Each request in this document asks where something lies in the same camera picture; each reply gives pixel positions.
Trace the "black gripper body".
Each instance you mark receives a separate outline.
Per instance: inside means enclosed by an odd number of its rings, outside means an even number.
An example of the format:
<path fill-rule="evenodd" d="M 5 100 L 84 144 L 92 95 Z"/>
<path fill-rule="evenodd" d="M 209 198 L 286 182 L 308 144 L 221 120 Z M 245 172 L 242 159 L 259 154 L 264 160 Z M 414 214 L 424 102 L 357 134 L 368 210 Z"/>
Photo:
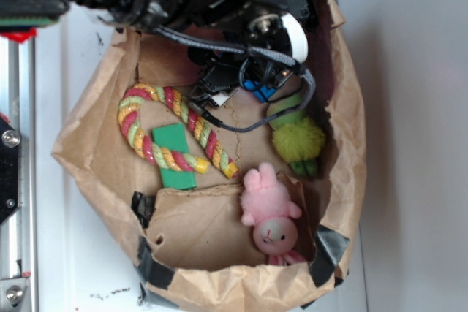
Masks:
<path fill-rule="evenodd" d="M 250 24 L 249 29 L 249 40 L 253 45 L 264 45 L 301 63 L 308 56 L 305 31 L 290 13 L 280 17 L 264 15 Z M 237 90 L 244 90 L 245 80 L 279 90 L 293 74 L 285 64 L 262 54 L 238 54 L 190 47 L 188 56 L 202 67 L 200 79 L 189 95 L 189 102 L 194 107 L 221 107 Z"/>

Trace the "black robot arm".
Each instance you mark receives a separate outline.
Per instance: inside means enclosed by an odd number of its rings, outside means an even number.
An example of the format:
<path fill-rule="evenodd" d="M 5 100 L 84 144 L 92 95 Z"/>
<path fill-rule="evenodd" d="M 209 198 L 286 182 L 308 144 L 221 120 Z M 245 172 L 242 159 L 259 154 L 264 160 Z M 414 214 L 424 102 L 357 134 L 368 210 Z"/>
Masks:
<path fill-rule="evenodd" d="M 1 35 L 25 41 L 37 28 L 57 23 L 72 4 L 93 10 L 115 28 L 230 54 L 237 72 L 201 80 L 192 95 L 194 106 L 209 103 L 215 94 L 240 87 L 247 79 L 273 87 L 281 70 L 306 82 L 304 102 L 314 93 L 314 78 L 304 66 L 305 30 L 314 18 L 309 0 L 1 0 Z"/>

